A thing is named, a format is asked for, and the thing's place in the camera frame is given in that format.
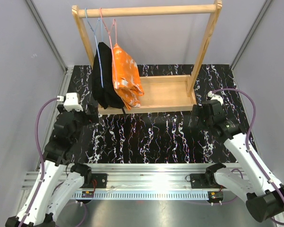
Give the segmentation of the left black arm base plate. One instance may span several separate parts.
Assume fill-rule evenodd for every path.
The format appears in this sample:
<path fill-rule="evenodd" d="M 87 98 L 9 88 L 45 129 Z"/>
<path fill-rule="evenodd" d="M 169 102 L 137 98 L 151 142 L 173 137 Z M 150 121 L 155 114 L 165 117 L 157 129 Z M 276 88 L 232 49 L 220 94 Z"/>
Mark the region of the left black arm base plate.
<path fill-rule="evenodd" d="M 107 177 L 108 174 L 98 173 L 92 174 L 91 187 L 96 187 L 96 189 L 105 189 L 107 187 Z"/>

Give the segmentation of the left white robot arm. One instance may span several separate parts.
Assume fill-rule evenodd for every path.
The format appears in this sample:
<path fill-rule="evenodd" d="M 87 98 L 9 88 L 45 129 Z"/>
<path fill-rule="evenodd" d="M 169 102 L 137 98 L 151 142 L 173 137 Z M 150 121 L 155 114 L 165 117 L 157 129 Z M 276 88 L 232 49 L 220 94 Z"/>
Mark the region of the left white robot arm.
<path fill-rule="evenodd" d="M 38 177 L 22 209 L 7 219 L 7 227 L 54 227 L 70 197 L 79 188 L 95 183 L 91 168 L 77 163 L 71 167 L 66 180 L 57 185 L 70 163 L 71 149 L 78 142 L 83 127 L 97 119 L 86 113 L 80 104 L 64 103 L 57 108 L 59 114 L 42 153 Z"/>

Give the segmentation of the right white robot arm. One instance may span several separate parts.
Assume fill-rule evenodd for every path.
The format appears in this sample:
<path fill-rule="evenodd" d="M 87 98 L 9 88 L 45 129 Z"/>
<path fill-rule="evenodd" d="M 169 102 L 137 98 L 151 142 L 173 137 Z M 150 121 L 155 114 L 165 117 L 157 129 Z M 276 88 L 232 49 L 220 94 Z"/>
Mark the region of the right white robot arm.
<path fill-rule="evenodd" d="M 240 123 L 235 118 L 227 118 L 220 101 L 212 99 L 194 105 L 189 125 L 195 131 L 211 132 L 235 156 L 247 175 L 244 180 L 226 165 L 213 164 L 204 173 L 207 186 L 229 189 L 245 202 L 250 215 L 258 222 L 284 212 L 284 184 L 254 151 Z"/>

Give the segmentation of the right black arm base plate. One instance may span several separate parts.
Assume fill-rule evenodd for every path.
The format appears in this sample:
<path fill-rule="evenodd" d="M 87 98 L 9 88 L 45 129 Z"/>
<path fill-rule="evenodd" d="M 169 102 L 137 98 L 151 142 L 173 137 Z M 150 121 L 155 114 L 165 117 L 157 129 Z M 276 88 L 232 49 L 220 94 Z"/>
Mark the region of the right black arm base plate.
<path fill-rule="evenodd" d="M 189 178 L 192 189 L 215 188 L 214 186 L 208 183 L 205 174 L 190 174 Z"/>

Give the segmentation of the orange tie-dye trousers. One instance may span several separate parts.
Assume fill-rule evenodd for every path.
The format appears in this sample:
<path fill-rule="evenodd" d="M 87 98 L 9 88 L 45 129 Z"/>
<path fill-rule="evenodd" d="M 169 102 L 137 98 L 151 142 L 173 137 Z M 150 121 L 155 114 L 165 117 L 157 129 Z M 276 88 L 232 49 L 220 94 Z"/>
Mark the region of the orange tie-dye trousers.
<path fill-rule="evenodd" d="M 144 96 L 137 63 L 118 44 L 113 47 L 113 86 L 127 110 L 141 107 L 140 97 Z"/>

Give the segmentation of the pink wire hanger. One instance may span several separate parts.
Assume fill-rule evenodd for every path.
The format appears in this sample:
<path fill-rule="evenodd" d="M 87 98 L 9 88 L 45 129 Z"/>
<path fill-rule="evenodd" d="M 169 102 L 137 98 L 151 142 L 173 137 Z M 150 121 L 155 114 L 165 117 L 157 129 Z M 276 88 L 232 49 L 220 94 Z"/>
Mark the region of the pink wire hanger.
<path fill-rule="evenodd" d="M 119 45 L 117 44 L 117 23 L 116 23 L 116 20 L 113 19 L 113 23 L 111 25 L 111 28 L 109 29 L 106 26 L 106 23 L 104 21 L 104 17 L 103 17 L 103 14 L 102 14 L 102 8 L 99 8 L 99 12 L 100 12 L 100 17 L 101 17 L 102 23 L 105 27 L 105 30 L 108 33 L 109 44 L 110 44 L 110 47 L 111 47 L 113 86 L 114 86 L 115 90 L 119 90 L 120 89 L 120 81 L 119 81 L 118 73 L 120 71 L 121 62 L 120 62 L 120 56 L 119 56 L 120 48 L 119 48 Z M 112 45 L 112 38 L 111 38 L 111 32 L 112 32 L 113 27 L 115 28 L 115 45 L 114 46 Z"/>

